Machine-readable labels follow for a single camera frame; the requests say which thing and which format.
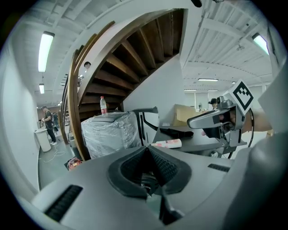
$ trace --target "man standing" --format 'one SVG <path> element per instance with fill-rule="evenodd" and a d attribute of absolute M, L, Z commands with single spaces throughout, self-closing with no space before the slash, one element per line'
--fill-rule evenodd
<path fill-rule="evenodd" d="M 54 117 L 54 124 L 56 125 L 57 128 L 60 128 L 57 113 L 53 113 L 53 117 Z"/>
<path fill-rule="evenodd" d="M 52 139 L 52 142 L 50 144 L 54 146 L 57 144 L 57 142 L 56 142 L 56 137 L 53 132 L 51 112 L 47 109 L 47 106 L 42 106 L 41 109 L 44 112 L 44 118 L 42 118 L 42 121 L 45 122 L 47 132 Z"/>

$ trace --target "white wall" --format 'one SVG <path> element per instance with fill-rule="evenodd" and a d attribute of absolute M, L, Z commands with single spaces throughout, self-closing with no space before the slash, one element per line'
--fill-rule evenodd
<path fill-rule="evenodd" d="M 195 106 L 195 93 L 185 93 L 185 106 Z"/>
<path fill-rule="evenodd" d="M 259 97 L 263 94 L 262 92 L 262 86 L 253 86 L 253 87 L 249 87 L 252 96 L 254 97 L 254 100 L 252 102 L 252 109 L 260 109 L 261 105 L 258 102 Z"/>
<path fill-rule="evenodd" d="M 199 103 L 202 103 L 202 110 L 208 109 L 208 93 L 195 93 L 196 109 L 199 109 Z"/>
<path fill-rule="evenodd" d="M 21 74 L 10 36 L 0 59 L 1 169 L 13 192 L 30 200 L 39 191 L 38 117 L 27 76 Z"/>
<path fill-rule="evenodd" d="M 183 105 L 184 101 L 182 69 L 177 55 L 149 76 L 123 103 L 125 111 L 157 106 L 160 122 L 171 123 L 174 105 Z"/>

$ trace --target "black pants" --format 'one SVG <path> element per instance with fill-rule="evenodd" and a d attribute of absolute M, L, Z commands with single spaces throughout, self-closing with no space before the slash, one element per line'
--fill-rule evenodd
<path fill-rule="evenodd" d="M 48 132 L 48 134 L 50 135 L 52 141 L 53 141 L 53 142 L 56 142 L 56 137 L 55 137 L 55 135 L 54 135 L 54 132 L 53 132 L 52 127 L 51 127 L 51 128 L 47 127 L 47 132 Z"/>

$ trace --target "white ceiling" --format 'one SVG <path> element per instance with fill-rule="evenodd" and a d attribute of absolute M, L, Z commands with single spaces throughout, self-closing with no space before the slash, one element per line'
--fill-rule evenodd
<path fill-rule="evenodd" d="M 72 52 L 100 30 L 87 33 L 96 20 L 112 7 L 132 1 L 40 0 L 23 16 L 20 27 L 25 71 L 32 79 L 38 106 L 57 105 L 61 101 L 61 84 L 68 73 Z M 191 4 L 188 0 L 179 0 L 180 7 L 182 2 Z M 271 81 L 269 56 L 251 38 L 256 32 L 266 34 L 266 21 L 261 13 L 248 1 L 238 2 L 237 6 L 233 5 L 235 1 L 218 4 L 212 0 L 202 2 L 202 23 L 196 39 L 187 49 L 190 53 L 183 69 L 184 88 L 205 92 L 208 89 L 224 90 L 239 78 L 245 79 L 248 84 Z M 37 65 L 43 31 L 53 32 L 55 37 L 42 80 Z M 219 81 L 200 83 L 198 78 L 218 78 Z M 42 81 L 45 94 L 39 92 Z"/>
<path fill-rule="evenodd" d="M 62 63 L 69 49 L 100 14 L 119 3 L 121 0 L 40 0 L 23 16 L 20 27 L 25 62 L 38 106 L 57 105 L 61 101 L 64 88 L 61 85 L 69 71 L 69 65 L 62 66 Z M 38 53 L 43 31 L 53 32 L 55 37 L 42 80 L 42 74 L 38 72 Z M 66 71 L 59 76 L 61 68 Z M 39 92 L 42 81 L 45 94 Z"/>
<path fill-rule="evenodd" d="M 249 1 L 203 3 L 202 23 L 185 63 L 184 88 L 206 92 L 226 90 L 232 81 L 248 85 L 272 80 L 269 56 L 252 40 L 257 32 L 266 35 L 267 22 Z M 200 82 L 216 78 L 218 82 Z"/>

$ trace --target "cable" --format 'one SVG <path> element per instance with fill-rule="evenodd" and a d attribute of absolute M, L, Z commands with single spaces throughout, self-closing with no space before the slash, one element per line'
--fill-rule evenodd
<path fill-rule="evenodd" d="M 251 123 L 252 123 L 252 134 L 251 134 L 251 140 L 249 142 L 248 148 L 251 146 L 253 137 L 254 137 L 254 114 L 252 112 L 252 109 L 250 109 L 250 114 L 251 114 Z"/>
<path fill-rule="evenodd" d="M 62 155 L 64 155 L 64 154 L 66 153 L 66 152 L 64 152 L 64 151 L 58 152 L 58 150 L 57 150 L 57 148 L 56 148 L 58 145 L 55 146 L 56 152 L 54 152 L 54 157 L 53 157 L 51 160 L 49 160 L 49 161 L 44 161 L 44 160 L 43 160 L 43 162 L 48 163 L 48 162 L 52 161 L 56 156 L 62 156 Z"/>

